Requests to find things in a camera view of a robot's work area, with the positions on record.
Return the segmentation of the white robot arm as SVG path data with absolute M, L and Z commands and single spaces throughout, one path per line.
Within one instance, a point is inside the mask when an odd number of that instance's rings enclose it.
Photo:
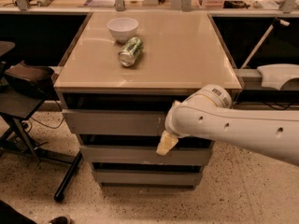
M 183 102 L 175 101 L 165 119 L 156 152 L 167 154 L 184 137 L 229 143 L 299 165 L 299 112 L 232 109 L 221 86 L 209 84 Z

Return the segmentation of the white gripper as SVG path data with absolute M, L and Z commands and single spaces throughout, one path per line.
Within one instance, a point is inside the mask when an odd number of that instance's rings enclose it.
M 181 102 L 174 101 L 165 118 L 165 131 L 162 133 L 160 142 L 157 146 L 158 155 L 166 155 L 177 143 L 179 138 L 188 137 L 186 133 L 176 128 L 175 109 L 181 105 Z

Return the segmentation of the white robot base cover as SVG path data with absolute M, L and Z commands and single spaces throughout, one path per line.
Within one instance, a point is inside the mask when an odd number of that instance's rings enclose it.
M 289 81 L 299 78 L 299 65 L 275 63 L 259 66 L 257 71 L 262 75 L 261 86 L 280 91 Z

